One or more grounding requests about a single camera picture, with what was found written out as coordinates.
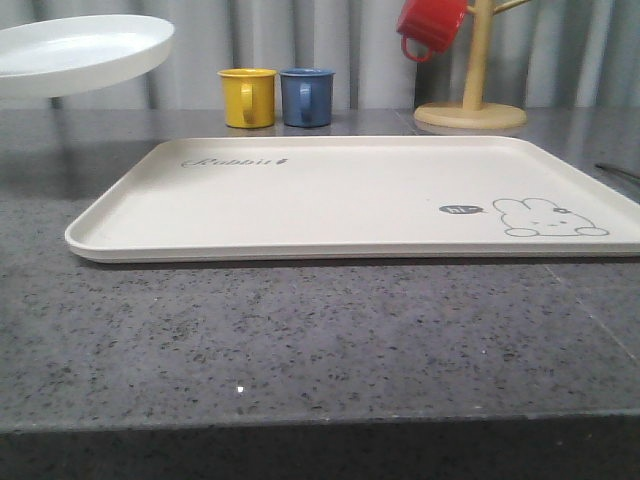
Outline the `blue enamel mug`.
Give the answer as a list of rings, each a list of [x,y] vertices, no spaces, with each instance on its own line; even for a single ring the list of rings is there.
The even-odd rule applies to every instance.
[[[332,70],[317,68],[279,72],[285,125],[315,128],[331,123],[334,74]]]

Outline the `wooden mug tree stand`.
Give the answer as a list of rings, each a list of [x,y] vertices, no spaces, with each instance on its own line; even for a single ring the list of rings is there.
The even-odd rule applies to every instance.
[[[506,1],[497,5],[495,1],[485,0],[467,7],[474,21],[463,99],[461,102],[419,106],[414,111],[414,120],[420,128],[433,125],[467,130],[505,130],[526,124],[527,116],[523,109],[485,102],[483,95],[494,17],[527,2]]]

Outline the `white round plate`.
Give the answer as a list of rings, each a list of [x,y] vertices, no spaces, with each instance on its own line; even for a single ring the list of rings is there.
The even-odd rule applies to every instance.
[[[97,90],[163,63],[175,27],[152,16],[109,14],[1,31],[1,96],[53,98]]]

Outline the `red enamel mug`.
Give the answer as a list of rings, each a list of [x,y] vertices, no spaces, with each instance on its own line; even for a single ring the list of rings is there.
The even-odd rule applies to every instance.
[[[422,63],[434,53],[445,52],[455,39],[467,12],[465,0],[407,0],[396,23],[401,35],[401,50],[406,58]],[[423,56],[410,52],[408,41],[425,46]]]

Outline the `yellow enamel mug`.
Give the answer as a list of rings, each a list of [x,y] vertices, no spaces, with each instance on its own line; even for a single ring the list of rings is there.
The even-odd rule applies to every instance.
[[[233,68],[218,72],[227,126],[257,129],[275,123],[276,74],[276,70],[263,68]]]

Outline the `cream rabbit print tray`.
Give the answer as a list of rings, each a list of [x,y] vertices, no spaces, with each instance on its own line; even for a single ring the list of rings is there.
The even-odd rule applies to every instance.
[[[524,140],[196,138],[67,228],[97,262],[635,256],[639,207]]]

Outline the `silver metal fork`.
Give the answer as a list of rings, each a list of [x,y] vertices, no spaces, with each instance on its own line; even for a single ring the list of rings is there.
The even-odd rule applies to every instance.
[[[612,165],[608,163],[596,163],[595,167],[602,171],[608,172],[610,174],[614,174],[614,175],[618,175],[623,178],[626,178],[629,181],[633,181],[635,183],[640,182],[640,175],[629,169],[618,167],[616,165]]]

